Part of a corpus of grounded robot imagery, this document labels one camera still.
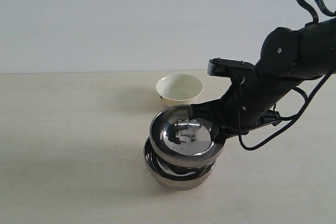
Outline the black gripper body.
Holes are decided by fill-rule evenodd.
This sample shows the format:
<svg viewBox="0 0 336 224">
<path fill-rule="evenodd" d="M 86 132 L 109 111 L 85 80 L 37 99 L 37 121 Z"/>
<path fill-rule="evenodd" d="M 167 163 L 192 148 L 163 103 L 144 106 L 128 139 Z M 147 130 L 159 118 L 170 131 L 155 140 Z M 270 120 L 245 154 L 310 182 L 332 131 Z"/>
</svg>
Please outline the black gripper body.
<svg viewBox="0 0 336 224">
<path fill-rule="evenodd" d="M 271 76 L 256 64 L 242 83 L 231 84 L 220 98 L 223 123 L 216 124 L 243 132 L 259 127 L 270 108 L 298 85 L 298 78 Z"/>
</svg>

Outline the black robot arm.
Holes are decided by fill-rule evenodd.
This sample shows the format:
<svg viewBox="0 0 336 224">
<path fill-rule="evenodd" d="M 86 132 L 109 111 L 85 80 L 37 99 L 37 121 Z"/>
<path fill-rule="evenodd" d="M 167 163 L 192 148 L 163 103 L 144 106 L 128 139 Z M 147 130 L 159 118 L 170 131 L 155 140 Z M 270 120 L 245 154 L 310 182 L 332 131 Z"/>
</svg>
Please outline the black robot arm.
<svg viewBox="0 0 336 224">
<path fill-rule="evenodd" d="M 227 133 L 276 126 L 284 119 L 271 108 L 306 80 L 325 76 L 335 66 L 335 19 L 300 30 L 278 27 L 264 40 L 256 64 L 214 58 L 207 73 L 231 85 L 217 100 L 191 105 L 190 119 L 204 119 Z"/>
</svg>

